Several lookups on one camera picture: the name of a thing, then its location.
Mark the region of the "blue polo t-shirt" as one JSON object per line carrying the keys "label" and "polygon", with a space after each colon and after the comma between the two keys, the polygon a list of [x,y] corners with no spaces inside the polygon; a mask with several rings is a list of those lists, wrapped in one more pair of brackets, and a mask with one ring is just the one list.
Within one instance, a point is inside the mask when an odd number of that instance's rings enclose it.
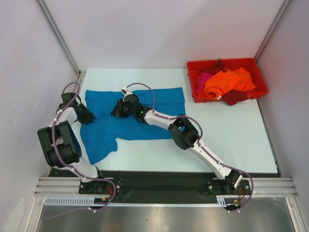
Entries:
{"label": "blue polo t-shirt", "polygon": [[[181,87],[153,91],[135,90],[134,94],[143,105],[154,106],[163,114],[172,116],[185,114],[185,98]],[[132,116],[120,118],[111,115],[117,101],[122,97],[122,92],[113,91],[88,90],[85,93],[87,108],[94,114],[95,120],[90,124],[82,125],[80,135],[91,164],[117,151],[117,138],[128,141],[171,138],[167,130],[139,123]]]}

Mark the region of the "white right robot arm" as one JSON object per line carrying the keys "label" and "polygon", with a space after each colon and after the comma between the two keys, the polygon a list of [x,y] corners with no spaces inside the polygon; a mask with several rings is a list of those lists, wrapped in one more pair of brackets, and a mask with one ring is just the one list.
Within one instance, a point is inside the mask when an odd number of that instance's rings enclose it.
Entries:
{"label": "white right robot arm", "polygon": [[144,106],[127,87],[122,89],[122,94],[123,98],[118,100],[111,115],[121,118],[133,116],[139,123],[167,130],[177,147],[192,152],[213,170],[226,193],[234,194],[239,190],[242,174],[223,162],[206,146],[202,141],[202,128],[199,124],[199,129],[195,128],[192,122],[196,121],[193,118],[185,115],[170,116]]}

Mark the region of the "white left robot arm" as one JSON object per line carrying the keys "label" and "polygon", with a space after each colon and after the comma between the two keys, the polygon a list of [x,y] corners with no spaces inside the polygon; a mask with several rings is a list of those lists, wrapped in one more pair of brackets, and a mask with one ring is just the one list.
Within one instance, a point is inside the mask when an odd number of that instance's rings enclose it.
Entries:
{"label": "white left robot arm", "polygon": [[52,168],[70,171],[80,178],[80,194],[102,194],[107,187],[102,172],[82,157],[81,146],[72,125],[93,123],[94,114],[72,92],[61,94],[62,103],[54,121],[37,132],[47,164]]}

